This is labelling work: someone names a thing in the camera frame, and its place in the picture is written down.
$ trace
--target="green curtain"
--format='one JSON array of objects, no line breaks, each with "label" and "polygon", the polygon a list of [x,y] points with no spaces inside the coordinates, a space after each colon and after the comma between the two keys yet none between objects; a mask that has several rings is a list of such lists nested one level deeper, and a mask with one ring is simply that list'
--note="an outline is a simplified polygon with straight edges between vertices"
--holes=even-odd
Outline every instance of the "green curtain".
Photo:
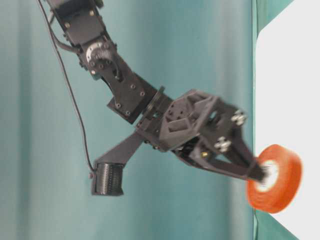
[{"label": "green curtain", "polygon": [[[135,72],[172,98],[196,88],[241,107],[253,147],[255,2],[104,3],[107,30]],[[124,170],[124,196],[91,196],[80,129],[36,1],[3,0],[0,11],[1,239],[254,238],[264,218],[257,215],[254,225],[243,181],[147,145]],[[133,127],[106,107],[112,94],[101,80],[91,79],[75,55],[62,57],[94,160]]]}]

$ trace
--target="black wire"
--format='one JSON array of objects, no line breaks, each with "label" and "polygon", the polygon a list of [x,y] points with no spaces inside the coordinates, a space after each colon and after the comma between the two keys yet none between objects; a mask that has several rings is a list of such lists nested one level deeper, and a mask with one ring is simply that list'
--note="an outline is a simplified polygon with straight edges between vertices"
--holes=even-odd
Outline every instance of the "black wire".
[{"label": "black wire", "polygon": [[44,18],[44,20],[46,22],[46,28],[47,28],[49,36],[50,36],[50,40],[51,40],[51,43],[52,43],[52,46],[53,46],[53,50],[54,50],[54,52],[56,54],[56,57],[58,58],[58,62],[60,64],[60,67],[61,67],[61,70],[62,70],[62,73],[63,73],[63,77],[64,77],[64,80],[65,80],[69,95],[71,97],[72,105],[73,105],[73,108],[75,110],[76,117],[77,117],[77,119],[79,121],[79,124],[80,124],[83,148],[84,148],[84,153],[85,153],[85,159],[87,161],[87,164],[88,164],[90,170],[92,172],[95,172],[95,169],[92,167],[91,162],[90,162],[90,158],[89,158],[88,146],[87,146],[87,137],[86,137],[86,130],[85,130],[84,122],[82,120],[82,117],[81,117],[81,114],[80,114],[80,111],[79,111],[79,108],[78,108],[78,105],[77,105],[73,90],[71,88],[71,85],[70,85],[70,82],[69,82],[69,79],[68,79],[68,75],[67,75],[67,72],[66,72],[65,65],[64,65],[63,60],[61,58],[60,52],[59,52],[59,50],[57,48],[57,45],[56,45],[56,42],[55,42],[55,38],[54,38],[54,34],[53,34],[52,29],[51,29],[50,23],[48,21],[48,17],[47,17],[46,11],[44,9],[44,6],[40,2],[40,0],[36,0],[36,1],[37,1],[37,4],[38,4],[41,12],[42,12],[42,16],[43,16],[43,18]]},{"label": "black wire", "polygon": [[[47,18],[47,21],[49,22],[50,26],[53,24],[55,20],[55,14],[54,12],[51,10],[50,11],[50,16]],[[52,35],[54,37],[54,41],[55,41],[55,44],[57,44],[60,48],[68,51],[68,52],[72,52],[72,53],[75,53],[75,54],[78,54],[80,53],[81,49],[80,48],[77,48],[77,47],[73,47],[73,46],[69,46],[67,44],[64,44],[63,42],[61,42],[57,36],[55,35],[54,31],[52,30],[52,28],[50,28],[51,32],[52,32]]]}]

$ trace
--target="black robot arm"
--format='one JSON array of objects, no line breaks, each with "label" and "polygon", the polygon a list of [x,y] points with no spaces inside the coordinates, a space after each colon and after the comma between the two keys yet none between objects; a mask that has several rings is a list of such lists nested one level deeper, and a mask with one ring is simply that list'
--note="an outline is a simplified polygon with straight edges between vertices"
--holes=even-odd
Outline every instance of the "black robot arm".
[{"label": "black robot arm", "polygon": [[[98,8],[101,0],[47,0],[80,65],[102,79],[108,107],[130,124],[132,135],[94,162],[93,195],[123,194],[123,168],[143,143],[171,151],[184,163],[239,179],[261,181],[264,172],[242,138],[246,116],[219,97],[192,89],[176,100],[134,73],[119,56]],[[225,156],[229,162],[217,159]]]}]

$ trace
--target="cylindrical sensor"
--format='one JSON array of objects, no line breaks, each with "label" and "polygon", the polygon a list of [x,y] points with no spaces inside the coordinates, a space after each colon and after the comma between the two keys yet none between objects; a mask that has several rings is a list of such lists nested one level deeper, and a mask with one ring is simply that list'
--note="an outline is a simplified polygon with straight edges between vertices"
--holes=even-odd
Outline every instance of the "cylindrical sensor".
[{"label": "cylindrical sensor", "polygon": [[120,196],[124,165],[118,163],[98,163],[92,184],[92,194],[102,196]]}]

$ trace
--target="white surface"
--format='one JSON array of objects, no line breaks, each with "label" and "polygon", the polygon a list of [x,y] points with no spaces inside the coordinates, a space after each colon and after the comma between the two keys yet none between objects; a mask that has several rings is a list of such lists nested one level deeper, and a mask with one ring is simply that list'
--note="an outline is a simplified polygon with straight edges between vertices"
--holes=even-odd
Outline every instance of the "white surface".
[{"label": "white surface", "polygon": [[303,162],[293,202],[273,214],[301,240],[319,239],[320,1],[295,0],[258,38],[256,153],[271,144]]}]

